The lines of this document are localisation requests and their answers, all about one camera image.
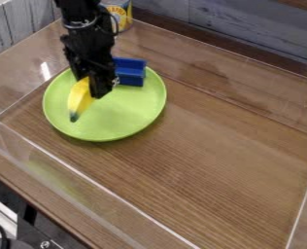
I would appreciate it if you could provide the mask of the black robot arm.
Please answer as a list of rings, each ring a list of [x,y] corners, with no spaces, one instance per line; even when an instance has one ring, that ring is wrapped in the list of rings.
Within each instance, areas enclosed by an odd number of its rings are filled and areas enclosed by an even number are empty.
[[[69,33],[61,37],[65,55],[78,80],[89,78],[94,98],[107,95],[119,81],[113,57],[113,15],[101,0],[54,0]]]

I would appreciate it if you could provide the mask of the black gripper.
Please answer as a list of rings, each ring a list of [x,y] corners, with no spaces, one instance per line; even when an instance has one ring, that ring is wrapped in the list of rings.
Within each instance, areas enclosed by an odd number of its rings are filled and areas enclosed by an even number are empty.
[[[118,31],[110,18],[66,20],[61,37],[65,55],[78,80],[89,76],[90,94],[101,99],[115,86],[117,65],[113,48]]]

